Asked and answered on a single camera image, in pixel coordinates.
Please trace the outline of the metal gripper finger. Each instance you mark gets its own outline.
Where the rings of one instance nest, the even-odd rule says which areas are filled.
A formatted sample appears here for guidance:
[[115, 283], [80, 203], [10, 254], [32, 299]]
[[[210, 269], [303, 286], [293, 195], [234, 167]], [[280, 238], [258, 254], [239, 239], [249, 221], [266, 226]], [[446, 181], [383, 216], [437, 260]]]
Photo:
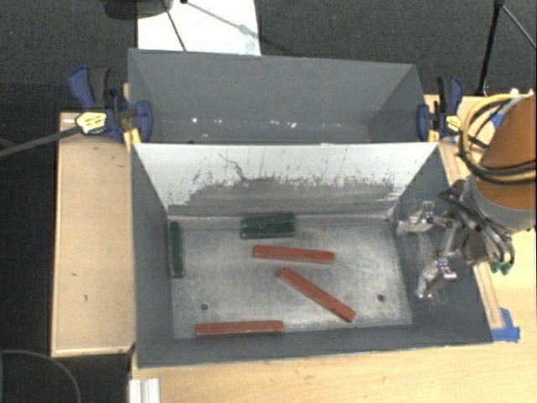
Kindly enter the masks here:
[[438, 290], [456, 279], [457, 272], [450, 267], [448, 259], [433, 259], [421, 270], [415, 295], [419, 300], [431, 300]]
[[398, 221], [395, 234], [402, 237], [407, 234], [428, 232], [434, 225], [434, 206], [432, 201], [423, 201], [421, 207], [408, 215], [404, 220]]

